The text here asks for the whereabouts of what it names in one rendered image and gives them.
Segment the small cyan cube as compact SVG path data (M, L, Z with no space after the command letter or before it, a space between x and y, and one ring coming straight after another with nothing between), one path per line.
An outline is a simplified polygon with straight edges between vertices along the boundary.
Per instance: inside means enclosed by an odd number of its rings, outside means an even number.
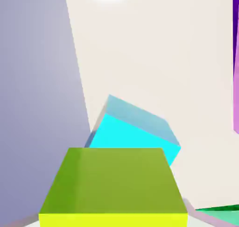
M181 150L165 119L112 95L108 96L85 147L162 148L169 165Z

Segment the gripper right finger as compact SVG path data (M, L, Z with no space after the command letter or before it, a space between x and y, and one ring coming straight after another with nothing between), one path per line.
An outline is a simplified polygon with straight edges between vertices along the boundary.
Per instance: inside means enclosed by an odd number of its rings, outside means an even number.
M197 212L186 198L183 198L183 202L189 214L187 227L231 227L228 222Z

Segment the small green cube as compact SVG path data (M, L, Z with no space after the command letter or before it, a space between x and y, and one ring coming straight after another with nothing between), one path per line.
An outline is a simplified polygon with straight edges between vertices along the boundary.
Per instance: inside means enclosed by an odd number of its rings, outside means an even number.
M219 220L223 220L230 224L239 226L239 204L231 205L231 206L201 208L201 209L196 209L196 211L203 212Z

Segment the large purple box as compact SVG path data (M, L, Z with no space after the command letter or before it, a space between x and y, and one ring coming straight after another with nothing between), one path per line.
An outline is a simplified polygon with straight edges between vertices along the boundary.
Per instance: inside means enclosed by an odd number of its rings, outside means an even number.
M239 134L239 0L232 0L233 15L233 129Z

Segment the small yellow-green cube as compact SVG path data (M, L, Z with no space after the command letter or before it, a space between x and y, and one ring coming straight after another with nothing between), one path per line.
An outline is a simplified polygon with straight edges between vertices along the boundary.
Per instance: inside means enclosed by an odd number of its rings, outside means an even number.
M187 227L161 148L70 148L39 212L40 227Z

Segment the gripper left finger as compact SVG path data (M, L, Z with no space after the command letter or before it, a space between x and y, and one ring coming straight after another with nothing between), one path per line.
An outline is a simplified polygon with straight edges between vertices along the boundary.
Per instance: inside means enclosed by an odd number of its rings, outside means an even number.
M36 213L34 215L28 216L21 220L14 221L10 224L7 224L7 227L26 227L32 223L35 223L39 220L39 215Z

